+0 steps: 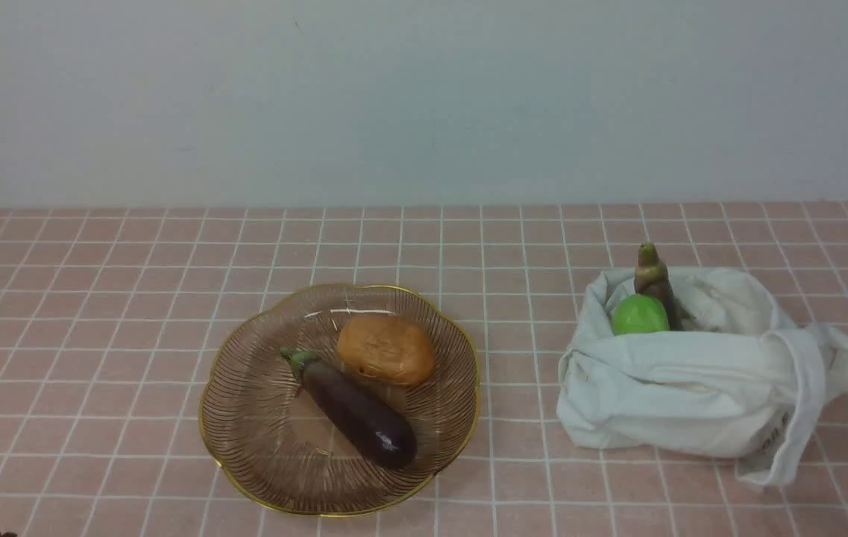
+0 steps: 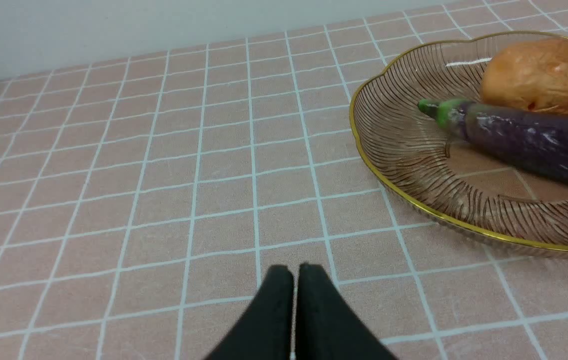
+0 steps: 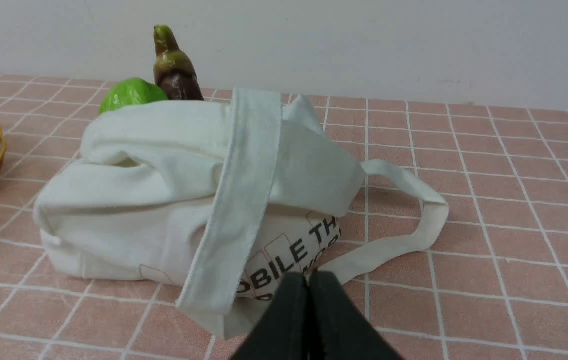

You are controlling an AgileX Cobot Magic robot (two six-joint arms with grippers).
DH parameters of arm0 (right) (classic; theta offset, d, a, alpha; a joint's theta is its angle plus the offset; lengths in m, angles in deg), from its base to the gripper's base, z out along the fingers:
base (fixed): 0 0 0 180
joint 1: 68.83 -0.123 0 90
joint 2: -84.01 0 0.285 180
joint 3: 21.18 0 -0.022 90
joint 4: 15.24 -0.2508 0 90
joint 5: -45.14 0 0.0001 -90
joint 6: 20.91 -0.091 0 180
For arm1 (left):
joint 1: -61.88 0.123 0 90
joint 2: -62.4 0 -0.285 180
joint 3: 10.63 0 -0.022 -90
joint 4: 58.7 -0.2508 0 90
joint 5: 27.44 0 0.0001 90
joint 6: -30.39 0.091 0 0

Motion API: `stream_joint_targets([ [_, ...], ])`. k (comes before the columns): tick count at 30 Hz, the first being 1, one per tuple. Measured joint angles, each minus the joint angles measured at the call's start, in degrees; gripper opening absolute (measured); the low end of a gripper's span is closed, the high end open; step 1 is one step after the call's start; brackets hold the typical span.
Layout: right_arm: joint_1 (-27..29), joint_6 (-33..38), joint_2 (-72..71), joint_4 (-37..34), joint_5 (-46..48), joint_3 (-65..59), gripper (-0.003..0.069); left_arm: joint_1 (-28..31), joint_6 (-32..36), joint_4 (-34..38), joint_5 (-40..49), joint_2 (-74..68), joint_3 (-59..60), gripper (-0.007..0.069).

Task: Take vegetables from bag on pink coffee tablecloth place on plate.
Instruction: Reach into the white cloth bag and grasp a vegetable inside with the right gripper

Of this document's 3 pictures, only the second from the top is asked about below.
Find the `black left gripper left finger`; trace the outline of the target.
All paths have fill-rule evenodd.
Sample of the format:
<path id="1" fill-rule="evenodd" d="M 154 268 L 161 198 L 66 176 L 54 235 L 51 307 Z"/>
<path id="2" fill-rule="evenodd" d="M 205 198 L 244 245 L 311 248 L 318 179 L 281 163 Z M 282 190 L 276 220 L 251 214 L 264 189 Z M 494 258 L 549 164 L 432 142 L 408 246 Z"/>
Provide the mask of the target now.
<path id="1" fill-rule="evenodd" d="M 288 360 L 291 355 L 293 274 L 272 265 L 245 312 L 207 360 Z"/>

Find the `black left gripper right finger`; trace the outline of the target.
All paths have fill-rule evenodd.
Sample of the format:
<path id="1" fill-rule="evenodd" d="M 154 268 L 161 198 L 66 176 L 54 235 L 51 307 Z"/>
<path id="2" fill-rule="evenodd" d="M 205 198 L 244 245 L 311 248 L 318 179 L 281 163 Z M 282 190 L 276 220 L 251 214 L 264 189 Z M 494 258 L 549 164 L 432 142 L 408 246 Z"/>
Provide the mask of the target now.
<path id="1" fill-rule="evenodd" d="M 295 355 L 298 360 L 395 360 L 318 264 L 299 267 Z"/>

